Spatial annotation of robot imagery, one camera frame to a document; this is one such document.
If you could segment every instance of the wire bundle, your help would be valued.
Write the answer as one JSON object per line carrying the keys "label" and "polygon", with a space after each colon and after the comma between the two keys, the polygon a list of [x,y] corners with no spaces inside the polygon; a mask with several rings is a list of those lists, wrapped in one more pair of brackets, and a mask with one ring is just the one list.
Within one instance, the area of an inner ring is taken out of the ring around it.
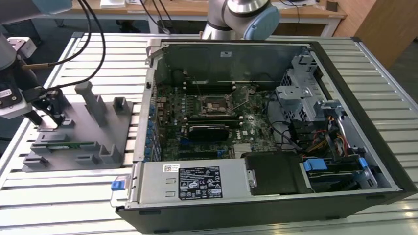
{"label": "wire bundle", "polygon": [[[143,1],[143,0],[139,0],[139,1],[141,2],[144,11],[145,11],[145,13],[147,13],[147,15],[148,15],[151,21],[155,23],[156,27],[157,27],[165,34],[169,34],[169,30],[167,29],[167,27],[165,27],[165,25],[164,25],[163,16],[161,16],[161,14],[160,14],[160,12],[159,12],[159,9],[157,9],[157,7],[156,7],[155,0],[152,0],[152,4],[153,4],[155,10],[156,10],[156,12],[157,12],[159,20],[161,21],[161,26],[157,24],[157,22],[156,22],[155,19],[152,18],[151,14],[149,14],[149,11],[147,10],[147,7],[145,7],[145,5],[144,5],[144,1]],[[163,1],[161,1],[161,0],[157,0],[157,1],[159,1],[159,4],[160,4],[161,7],[163,7],[163,10],[164,10],[165,15],[167,15],[167,17],[168,17],[168,20],[169,20],[169,22],[171,22],[171,26],[172,26],[172,28],[173,28],[173,27],[175,27],[175,26],[173,26],[173,21],[172,21],[172,19],[171,19],[171,16],[169,16],[169,14],[168,14],[168,11],[167,11],[167,9],[165,9],[165,6],[164,6],[164,4],[163,4]]]}

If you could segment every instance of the slatted metal table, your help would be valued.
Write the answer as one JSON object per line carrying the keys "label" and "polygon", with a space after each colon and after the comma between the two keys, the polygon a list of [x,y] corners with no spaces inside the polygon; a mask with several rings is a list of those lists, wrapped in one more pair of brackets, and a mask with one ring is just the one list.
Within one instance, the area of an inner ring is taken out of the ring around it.
{"label": "slatted metal table", "polygon": [[[195,39],[196,35],[171,38]],[[72,38],[60,59],[83,46],[83,38]],[[107,34],[103,69],[91,80],[93,92],[104,101],[125,96],[135,102],[133,116],[125,146],[123,168],[24,173],[24,156],[37,137],[33,125],[25,119],[9,148],[0,159],[0,235],[136,235],[133,227],[115,214],[109,205],[111,182],[128,175],[139,122],[141,92],[147,66],[147,40],[167,38],[149,34]],[[307,40],[322,44],[388,146],[411,179],[418,181],[418,106],[406,95],[394,78],[376,62],[362,43],[350,38],[271,37],[270,40]],[[101,53],[99,34],[95,34],[84,53],[56,67],[45,87],[87,77],[97,66]],[[71,102],[81,101],[72,87],[63,92]],[[120,203],[125,194],[116,195]],[[374,206],[346,219],[307,221],[287,224],[227,228],[176,234],[417,234],[418,195],[391,205]]]}

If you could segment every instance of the warning label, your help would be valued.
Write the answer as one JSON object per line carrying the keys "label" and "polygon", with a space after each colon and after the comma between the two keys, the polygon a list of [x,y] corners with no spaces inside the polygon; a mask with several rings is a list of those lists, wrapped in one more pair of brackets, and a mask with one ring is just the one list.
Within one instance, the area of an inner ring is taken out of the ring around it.
{"label": "warning label", "polygon": [[179,199],[222,198],[218,166],[179,169]]}

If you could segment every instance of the black cable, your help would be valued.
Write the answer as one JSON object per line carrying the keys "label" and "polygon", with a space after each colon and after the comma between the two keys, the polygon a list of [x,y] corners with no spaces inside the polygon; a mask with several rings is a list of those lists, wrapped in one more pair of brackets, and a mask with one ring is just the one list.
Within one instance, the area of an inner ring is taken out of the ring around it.
{"label": "black cable", "polygon": [[156,4],[155,4],[155,0],[152,0],[152,4],[153,4],[153,7],[155,7],[155,10],[156,10],[156,13],[157,13],[159,20],[161,21],[161,26],[163,26],[164,29],[167,29],[167,27],[164,25],[164,20],[163,20],[161,13],[159,12],[159,9],[157,9]]}
{"label": "black cable", "polygon": [[159,4],[161,4],[161,7],[163,7],[164,12],[165,12],[165,15],[167,15],[167,17],[168,17],[168,19],[169,19],[169,23],[171,23],[172,30],[173,30],[175,33],[177,33],[176,28],[175,28],[175,23],[173,23],[173,21],[172,21],[172,19],[171,19],[171,16],[169,16],[169,14],[168,14],[168,11],[167,11],[167,9],[165,9],[165,6],[164,6],[164,4],[163,4],[163,1],[161,1],[161,0],[157,0],[157,1],[159,1]]}
{"label": "black cable", "polygon": [[296,24],[296,27],[295,27],[295,35],[296,35],[296,32],[298,32],[298,25],[300,23],[300,14],[299,14],[299,6],[306,6],[306,4],[294,4],[291,1],[290,1],[290,4],[286,4],[282,0],[279,0],[280,3],[286,6],[294,6],[296,8],[296,12],[298,12],[298,24]]}
{"label": "black cable", "polygon": [[85,5],[85,7],[87,7],[87,9],[88,9],[88,11],[89,11],[89,13],[92,15],[92,18],[93,18],[93,20],[96,22],[97,28],[99,28],[100,37],[101,37],[101,44],[103,44],[101,59],[100,59],[100,62],[99,62],[99,65],[97,65],[95,71],[92,72],[92,74],[85,79],[83,79],[80,81],[76,81],[76,82],[71,82],[71,83],[63,84],[63,85],[57,85],[55,87],[49,87],[49,88],[45,89],[45,92],[55,91],[55,90],[57,90],[57,89],[60,89],[63,87],[69,87],[69,86],[73,86],[73,85],[77,85],[77,84],[80,84],[83,82],[89,81],[95,77],[95,75],[97,74],[99,70],[101,69],[103,63],[104,63],[104,59],[105,59],[105,39],[104,39],[104,32],[103,32],[103,28],[101,28],[101,25],[100,25],[100,21],[99,21],[99,19],[96,17],[96,14],[95,14],[89,4],[87,3],[87,1],[85,0],[80,0],[80,1],[84,3],[84,5]]}
{"label": "black cable", "polygon": [[275,91],[271,92],[271,95],[268,96],[268,100],[267,100],[267,104],[266,104],[266,121],[267,121],[267,125],[272,128],[272,130],[288,141],[288,143],[294,146],[295,150],[299,153],[306,153],[306,151],[299,147],[299,145],[292,141],[291,138],[288,138],[282,132],[279,132],[279,130],[272,126],[272,123],[270,122],[270,118],[268,118],[268,105],[270,105],[270,101],[272,98],[272,95],[275,94]]}
{"label": "black cable", "polygon": [[149,12],[148,12],[148,10],[147,10],[147,8],[145,8],[145,5],[144,5],[144,1],[143,1],[143,0],[139,0],[139,1],[141,2],[144,11],[145,11],[145,13],[147,13],[149,19],[151,19],[152,22],[155,23],[156,27],[157,27],[164,33],[169,34],[169,31],[167,32],[167,29],[164,29],[161,26],[159,26],[159,24],[156,23],[155,19],[151,17],[151,14],[149,14]]}
{"label": "black cable", "polygon": [[89,13],[88,13],[88,11],[87,11],[87,9],[85,9],[85,6],[84,6],[81,0],[77,0],[77,2],[79,2],[79,4],[80,4],[80,6],[81,6],[81,9],[83,9],[84,14],[85,14],[87,22],[88,22],[88,23],[87,23],[88,36],[87,36],[84,45],[83,45],[83,47],[80,48],[80,50],[79,50],[72,56],[69,56],[67,59],[64,59],[64,60],[61,60],[61,61],[56,61],[56,62],[49,63],[49,64],[48,64],[49,67],[56,66],[56,65],[60,65],[60,64],[63,64],[63,63],[71,61],[73,58],[76,58],[76,57],[83,53],[84,49],[87,48],[87,46],[88,46],[88,44],[89,44],[89,39],[91,39],[91,20],[89,20]]}
{"label": "black cable", "polygon": [[12,141],[12,138],[8,138],[8,137],[0,137],[0,141]]}

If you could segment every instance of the table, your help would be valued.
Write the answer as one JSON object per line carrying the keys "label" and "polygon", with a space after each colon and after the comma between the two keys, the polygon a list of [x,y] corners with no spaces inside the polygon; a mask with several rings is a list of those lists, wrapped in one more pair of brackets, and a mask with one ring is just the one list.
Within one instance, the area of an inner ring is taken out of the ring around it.
{"label": "table", "polygon": [[[0,235],[137,235],[133,227],[115,214],[109,205],[111,182],[128,175],[145,82],[145,46],[152,34],[105,34],[108,55],[103,69],[91,80],[93,92],[104,101],[125,96],[135,102],[124,168],[108,170],[21,172],[31,140],[37,137],[25,119],[0,159]],[[172,35],[172,39],[196,39],[198,35]],[[87,36],[72,38],[60,60],[83,46]],[[414,182],[418,181],[418,106],[383,69],[362,43],[350,38],[270,37],[268,40],[318,41],[334,62],[388,146]],[[92,35],[84,53],[55,67],[45,87],[80,80],[93,71],[100,60],[100,36]],[[332,88],[326,83],[332,95]],[[73,88],[63,89],[71,102],[81,101]],[[116,202],[127,200],[124,191]],[[276,225],[184,232],[184,235],[240,234],[268,235],[354,235],[417,234],[418,195],[391,205],[374,206],[346,219],[307,221]]]}
{"label": "table", "polygon": [[[149,24],[149,32],[157,33],[157,26],[153,24],[149,17],[145,15],[144,8],[140,5],[128,4],[125,8],[100,9],[100,0],[88,0],[91,8],[93,9],[97,18],[108,20],[147,20]],[[175,21],[207,21],[208,4],[207,2],[195,2],[190,0],[161,0],[164,3],[168,14]],[[163,19],[168,17],[163,11],[159,2],[160,13]],[[152,1],[147,0],[145,8],[151,14],[151,17],[157,20],[157,12],[153,7]],[[304,23],[304,24],[326,24],[320,36],[331,37],[338,27],[339,21],[346,18],[346,13],[338,9],[338,12],[322,10],[312,6],[299,7],[299,16],[295,8],[280,10],[282,23]],[[76,1],[73,1],[72,10],[53,16],[43,16],[43,18],[57,19],[84,19],[84,13],[81,7]]]}

